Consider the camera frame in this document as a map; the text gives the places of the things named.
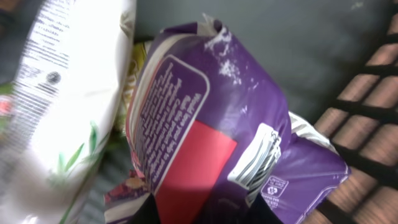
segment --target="purple plastic packaging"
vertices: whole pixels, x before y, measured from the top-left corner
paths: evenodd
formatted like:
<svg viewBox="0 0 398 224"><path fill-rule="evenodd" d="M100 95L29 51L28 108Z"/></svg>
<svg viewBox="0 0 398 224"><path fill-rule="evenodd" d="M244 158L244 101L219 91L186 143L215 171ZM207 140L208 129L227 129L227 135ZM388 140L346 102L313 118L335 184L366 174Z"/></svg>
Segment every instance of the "purple plastic packaging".
<svg viewBox="0 0 398 224"><path fill-rule="evenodd" d="M279 87L207 19L159 34L127 112L134 167L165 224L235 223L290 142Z"/></svg>
<svg viewBox="0 0 398 224"><path fill-rule="evenodd" d="M261 195L283 223L298 224L349 174L338 154L293 134Z"/></svg>

